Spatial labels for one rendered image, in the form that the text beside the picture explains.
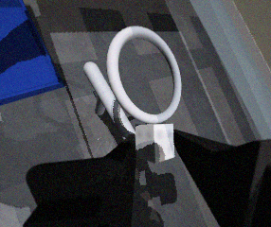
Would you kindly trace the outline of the blue tray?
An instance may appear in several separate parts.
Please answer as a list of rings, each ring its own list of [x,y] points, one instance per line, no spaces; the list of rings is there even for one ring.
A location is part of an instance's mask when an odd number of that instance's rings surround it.
[[[0,0],[0,106],[63,88],[23,0]]]

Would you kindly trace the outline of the grey metal ring with small tab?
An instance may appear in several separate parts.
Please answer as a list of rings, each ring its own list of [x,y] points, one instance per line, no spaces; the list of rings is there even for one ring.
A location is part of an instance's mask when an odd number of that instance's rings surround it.
[[[119,53],[126,42],[133,38],[145,39],[154,44],[164,55],[172,72],[173,94],[169,107],[159,114],[144,113],[127,96],[118,71]],[[109,45],[106,69],[112,92],[120,106],[134,119],[147,123],[135,125],[136,157],[154,164],[174,158],[173,124],[158,124],[169,119],[176,111],[181,97],[181,76],[176,59],[164,42],[152,30],[143,26],[123,28]]]

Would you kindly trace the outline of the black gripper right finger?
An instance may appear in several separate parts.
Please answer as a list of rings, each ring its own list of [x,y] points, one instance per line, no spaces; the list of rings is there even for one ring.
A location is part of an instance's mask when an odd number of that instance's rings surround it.
[[[251,227],[271,139],[231,146],[173,130],[174,146],[220,227]]]

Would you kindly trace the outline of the grey t-shaped steel stake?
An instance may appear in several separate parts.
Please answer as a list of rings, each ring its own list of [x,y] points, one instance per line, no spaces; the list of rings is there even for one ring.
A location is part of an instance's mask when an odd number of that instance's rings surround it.
[[[136,131],[117,102],[98,66],[94,62],[89,61],[83,66],[83,71],[95,90],[93,92],[97,99],[95,113],[102,115],[106,109],[122,139],[124,140],[130,134],[134,134],[136,139]]]

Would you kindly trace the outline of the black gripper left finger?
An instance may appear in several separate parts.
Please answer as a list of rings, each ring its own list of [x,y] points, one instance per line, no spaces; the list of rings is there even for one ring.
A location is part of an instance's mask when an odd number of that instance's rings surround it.
[[[131,227],[136,140],[130,134],[104,157],[40,164],[26,174],[37,206],[41,201],[102,196],[111,227]]]

